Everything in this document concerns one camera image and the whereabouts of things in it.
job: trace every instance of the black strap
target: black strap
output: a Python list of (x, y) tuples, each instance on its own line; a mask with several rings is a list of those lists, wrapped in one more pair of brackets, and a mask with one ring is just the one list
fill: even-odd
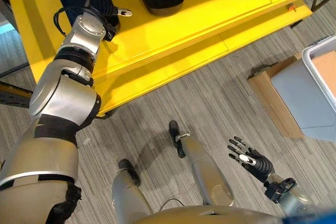
[(71, 142), (77, 146), (76, 132), (79, 126), (67, 119), (59, 118), (53, 115), (43, 114), (35, 128), (34, 137), (58, 138)]

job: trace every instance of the cardboard box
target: cardboard box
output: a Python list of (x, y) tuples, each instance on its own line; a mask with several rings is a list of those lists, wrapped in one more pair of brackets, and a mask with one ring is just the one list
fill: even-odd
[(247, 80), (280, 134), (291, 138), (304, 138), (305, 136), (277, 90), (273, 87), (271, 77), (299, 58), (300, 55), (292, 56)]

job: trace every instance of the orange clip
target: orange clip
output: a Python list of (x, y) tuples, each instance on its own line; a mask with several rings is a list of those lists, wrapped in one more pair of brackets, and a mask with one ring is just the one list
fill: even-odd
[(296, 6), (293, 3), (287, 5), (288, 10), (294, 10), (296, 12)]

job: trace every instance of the robot finger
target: robot finger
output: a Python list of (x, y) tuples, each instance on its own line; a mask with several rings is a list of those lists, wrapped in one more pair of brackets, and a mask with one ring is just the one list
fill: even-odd
[(236, 141), (236, 140), (233, 140), (233, 139), (229, 139), (229, 142), (232, 143), (233, 145), (237, 146), (243, 153), (246, 153), (246, 154), (249, 153), (249, 150), (244, 145), (245, 144), (244, 141), (240, 142), (240, 141)]
[(236, 141), (238, 141), (239, 143), (241, 143), (244, 147), (245, 147), (245, 153), (247, 154), (248, 152), (251, 152), (252, 150), (254, 150), (254, 148), (247, 144), (244, 140), (242, 140), (240, 137), (238, 136), (235, 136), (234, 139)]
[(133, 16), (133, 12), (131, 10), (120, 8), (120, 7), (114, 7), (115, 10), (113, 10), (113, 14), (123, 17), (131, 17)]
[(234, 148), (234, 147), (231, 146), (231, 145), (228, 145), (227, 148), (228, 148), (230, 151), (232, 151), (232, 152), (234, 152), (235, 154), (237, 154), (237, 158), (239, 157), (240, 154), (244, 154), (243, 152), (241, 152), (240, 150), (237, 150), (236, 148)]
[(244, 155), (244, 154), (240, 154), (240, 155), (239, 155), (239, 159), (240, 159), (241, 161), (243, 161), (244, 163), (249, 164), (249, 165), (251, 165), (251, 166), (255, 166), (256, 163), (257, 163), (257, 161), (256, 161), (254, 158), (249, 157), (249, 156)]

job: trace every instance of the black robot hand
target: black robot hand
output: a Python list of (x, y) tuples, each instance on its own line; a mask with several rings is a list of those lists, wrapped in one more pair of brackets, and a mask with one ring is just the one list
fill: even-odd
[(229, 153), (229, 156), (240, 163), (243, 168), (260, 182), (265, 183), (268, 176), (275, 173), (272, 162), (242, 139), (235, 136), (234, 140), (230, 139), (229, 142), (235, 146), (227, 146), (233, 152)]

